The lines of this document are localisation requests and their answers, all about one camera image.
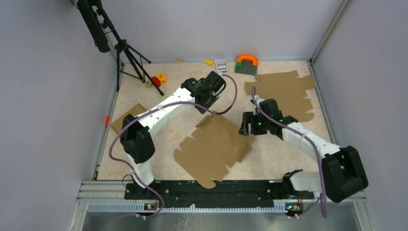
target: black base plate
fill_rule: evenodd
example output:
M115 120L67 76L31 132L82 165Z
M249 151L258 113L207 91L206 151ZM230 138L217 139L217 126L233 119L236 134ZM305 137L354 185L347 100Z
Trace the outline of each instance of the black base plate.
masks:
M203 188L191 180L157 180L150 187L164 199L166 207L186 208L195 204L196 208L254 208L273 207L273 200L296 199L288 195L281 182L269 180L225 180L217 181L212 189ZM312 192L301 193L303 199L313 199ZM142 189L135 183L126 185L126 200L155 200L156 195Z
M258 71L258 66L253 66L251 61L242 61L241 68L235 67L235 73L246 74L246 75L256 75Z

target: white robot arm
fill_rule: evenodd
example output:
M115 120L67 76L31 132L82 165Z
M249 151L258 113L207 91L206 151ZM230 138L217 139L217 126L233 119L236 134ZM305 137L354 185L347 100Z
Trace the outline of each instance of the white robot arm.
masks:
M208 109L215 103L218 95L225 87L225 80L214 71L206 78L201 78L200 80L194 78L187 79L171 96L149 110L159 109L158 112L141 118L122 134L120 142L124 146L130 163L142 182L149 185L154 181L150 165L150 158L155 151L152 137L172 119L187 109L194 107L192 104L177 104L166 108L162 106L181 101L196 103ZM196 108L202 114L205 112L202 108ZM136 117L127 115L124 118L122 127L145 113L139 114ZM136 177L134 177L134 180L142 188L145 188Z
M283 117L276 101L273 99L264 100L256 97L255 100L264 113L286 127L283 128L267 119L256 108L253 112L243 113L240 134L263 135L270 132L280 139L295 145L317 162L315 149L307 139L311 140L317 147L318 158L320 159L318 162L322 164L326 194L334 202L340 202L367 188L368 180L355 148L351 146L342 148L325 141L304 128L295 118L291 116ZM287 183L290 184L290 188L294 191L322 192L318 172L295 170L286 173L283 180L288 180Z

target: metal frame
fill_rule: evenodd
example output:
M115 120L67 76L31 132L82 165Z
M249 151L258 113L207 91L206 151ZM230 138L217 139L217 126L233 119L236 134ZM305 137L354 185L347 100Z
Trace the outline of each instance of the metal frame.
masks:
M332 32L335 30L338 22L340 21L341 17L343 16L343 13L347 10L350 3L351 3L351 0L343 0L342 4L340 5L339 10L336 13L336 16L331 21L329 27L326 30L326 33L324 33L324 36L323 36L322 40L320 41L318 47L316 48L315 52L313 53L312 58L310 58L310 62L312 64L314 64L315 61L317 60L317 58L319 57L321 51L323 50L323 48L326 45L328 39L332 35Z
M325 47L328 39L330 38L331 34L335 30L339 20L343 16L344 12L348 8L351 0L344 0L333 18L331 24L329 25L326 33L324 34L321 42L319 43L316 51L313 53L313 56L308 60L308 67L311 75L315 79L316 82L316 92L319 99L319 103L323 112L323 116L326 122L327 129L329 131L329 135L331 141L336 144L341 144L341 140L339 140L339 136L336 134L335 125L332 120L332 116L330 110L327 106L326 98L324 96L324 92L321 88L320 80L315 70L315 61L318 59L322 49ZM115 108L117 100L117 92L114 94L112 101L110 102L110 109L109 114L113 114L113 110ZM121 205L125 202L128 202L124 199L124 192L125 188L122 183L130 183L130 181L119 181L119 180L112 180L112 181L94 181L97 177L97 172L99 170L100 163L102 161L104 147L106 145L106 136L108 134L109 128L106 128L103 137L101 138L101 145L98 150L98 156L95 162L95 168L93 171L92 176L90 177L91 181L84 181L80 187L77 202L74 208L74 213L71 220L71 231L81 231L82 227L85 223L85 217L88 210L89 205L93 205L98 203L98 205L113 205L117 203ZM296 202L296 200L275 200L276 203L292 203ZM367 202L367 198L364 192L356 193L355 195L347 198L344 202L353 203L354 209L357 215L358 222L360 224L360 228L362 231L368 230L378 230L377 223L373 216L371 207Z

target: white wall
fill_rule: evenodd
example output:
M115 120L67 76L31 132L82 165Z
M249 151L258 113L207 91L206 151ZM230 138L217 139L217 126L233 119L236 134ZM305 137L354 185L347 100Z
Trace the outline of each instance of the white wall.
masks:
M408 1L353 1L317 61L342 144L361 155L380 230L408 225Z
M308 59L342 0L116 0L104 8L123 39L154 62Z
M3 0L0 22L1 230L67 230L115 63L69 0Z

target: yellow toy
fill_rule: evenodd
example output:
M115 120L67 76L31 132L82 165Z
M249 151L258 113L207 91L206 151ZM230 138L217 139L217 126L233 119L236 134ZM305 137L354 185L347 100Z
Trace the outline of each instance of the yellow toy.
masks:
M211 61L211 60L206 59L206 60L204 60L204 63L206 63L206 64L212 66L214 62Z
M158 74L157 74L157 78L160 80L160 83L161 83L161 84L167 83L167 78L166 78L166 75L165 75L165 74L163 74L163 73L158 73Z

